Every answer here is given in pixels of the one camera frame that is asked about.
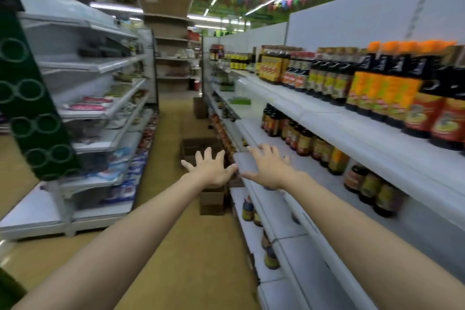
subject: tiled floor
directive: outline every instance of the tiled floor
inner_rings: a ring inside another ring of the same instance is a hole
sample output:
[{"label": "tiled floor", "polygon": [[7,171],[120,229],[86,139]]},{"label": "tiled floor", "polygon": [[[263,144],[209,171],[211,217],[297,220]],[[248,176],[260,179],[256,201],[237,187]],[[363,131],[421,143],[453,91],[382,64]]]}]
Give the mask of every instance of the tiled floor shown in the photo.
[{"label": "tiled floor", "polygon": [[[162,96],[160,108],[160,122],[138,191],[137,206],[183,174],[179,163],[182,138],[213,136],[213,132],[207,129],[207,119],[194,118],[192,99],[174,100]],[[0,141],[0,145],[3,148],[0,150],[0,168],[3,167],[0,178],[9,179],[9,190],[2,190],[14,192],[0,196],[2,208],[5,203],[9,204],[7,211],[32,188],[35,179],[11,139]],[[240,232],[232,215],[200,216],[198,203],[194,201],[177,221],[117,306],[118,310],[259,309],[255,300],[256,284],[247,267]],[[19,242],[1,264],[27,289],[31,289],[97,235],[93,232],[72,238]],[[130,247],[121,242],[122,247]]]}]

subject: hand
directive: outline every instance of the hand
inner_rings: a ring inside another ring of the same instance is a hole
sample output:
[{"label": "hand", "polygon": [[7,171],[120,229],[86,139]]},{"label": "hand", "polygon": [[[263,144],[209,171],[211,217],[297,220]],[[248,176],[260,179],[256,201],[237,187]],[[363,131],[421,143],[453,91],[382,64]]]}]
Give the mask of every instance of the hand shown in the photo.
[{"label": "hand", "polygon": [[248,147],[259,172],[244,172],[242,177],[271,189],[284,189],[286,177],[295,172],[294,168],[289,165],[289,157],[282,158],[278,148],[270,147],[267,143],[259,145],[259,148],[263,150],[263,154],[258,148]]},{"label": "hand", "polygon": [[225,169],[223,163],[224,159],[224,150],[219,152],[215,159],[212,159],[212,148],[207,147],[203,158],[200,151],[195,153],[195,167],[185,160],[182,160],[181,164],[187,168],[189,173],[200,178],[206,187],[218,188],[228,182],[237,170],[237,164],[231,164]]}]

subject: right arm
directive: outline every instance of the right arm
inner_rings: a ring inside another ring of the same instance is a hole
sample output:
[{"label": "right arm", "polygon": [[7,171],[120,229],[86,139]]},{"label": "right arm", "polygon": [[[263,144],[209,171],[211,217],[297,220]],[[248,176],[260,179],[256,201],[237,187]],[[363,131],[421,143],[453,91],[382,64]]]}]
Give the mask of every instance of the right arm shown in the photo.
[{"label": "right arm", "polygon": [[244,178],[291,194],[380,310],[461,310],[465,286],[441,266],[353,208],[267,144],[249,148],[258,173]]}]

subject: green display panel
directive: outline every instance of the green display panel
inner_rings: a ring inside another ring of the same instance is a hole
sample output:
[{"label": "green display panel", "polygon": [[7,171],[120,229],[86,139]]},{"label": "green display panel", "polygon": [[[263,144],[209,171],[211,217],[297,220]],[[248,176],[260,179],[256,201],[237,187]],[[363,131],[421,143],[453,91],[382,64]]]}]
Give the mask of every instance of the green display panel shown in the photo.
[{"label": "green display panel", "polygon": [[32,56],[16,13],[0,8],[0,111],[43,181],[80,173],[80,162]]}]

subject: brown box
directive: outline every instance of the brown box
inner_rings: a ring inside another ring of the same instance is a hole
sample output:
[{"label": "brown box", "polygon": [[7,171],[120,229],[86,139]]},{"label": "brown box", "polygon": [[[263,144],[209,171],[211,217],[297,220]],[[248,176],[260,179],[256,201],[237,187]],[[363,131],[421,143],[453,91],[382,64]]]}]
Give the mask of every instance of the brown box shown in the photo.
[{"label": "brown box", "polygon": [[212,148],[212,157],[216,157],[217,153],[223,149],[216,138],[184,139],[181,141],[181,157],[195,165],[195,153],[200,151],[203,154],[207,147]]},{"label": "brown box", "polygon": [[202,97],[194,97],[194,116],[197,119],[208,118],[208,106]]},{"label": "brown box", "polygon": [[222,216],[225,213],[225,185],[216,189],[205,189],[200,195],[201,215]]}]

